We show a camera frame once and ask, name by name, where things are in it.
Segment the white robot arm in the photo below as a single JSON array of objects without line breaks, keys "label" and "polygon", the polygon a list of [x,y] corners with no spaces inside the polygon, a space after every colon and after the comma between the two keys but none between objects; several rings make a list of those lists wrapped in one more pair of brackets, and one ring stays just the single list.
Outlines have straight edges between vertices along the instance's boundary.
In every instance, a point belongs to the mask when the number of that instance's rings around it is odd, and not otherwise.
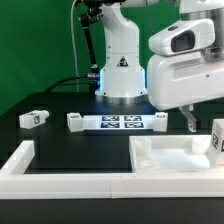
[{"label": "white robot arm", "polygon": [[154,53],[139,64],[139,29],[121,14],[159,0],[105,3],[106,64],[96,98],[111,103],[148,99],[158,110],[178,108],[196,130],[193,105],[224,97],[224,0],[177,0],[180,19],[149,38]]}]

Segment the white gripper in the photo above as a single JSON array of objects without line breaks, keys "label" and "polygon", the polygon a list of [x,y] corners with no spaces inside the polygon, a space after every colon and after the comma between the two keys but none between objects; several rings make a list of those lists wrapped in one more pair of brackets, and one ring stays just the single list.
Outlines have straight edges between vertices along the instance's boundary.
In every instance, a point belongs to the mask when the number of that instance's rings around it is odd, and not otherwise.
[{"label": "white gripper", "polygon": [[196,131],[191,104],[224,97],[224,59],[205,61],[200,51],[163,57],[148,63],[148,98],[158,110],[180,107],[188,129]]}]

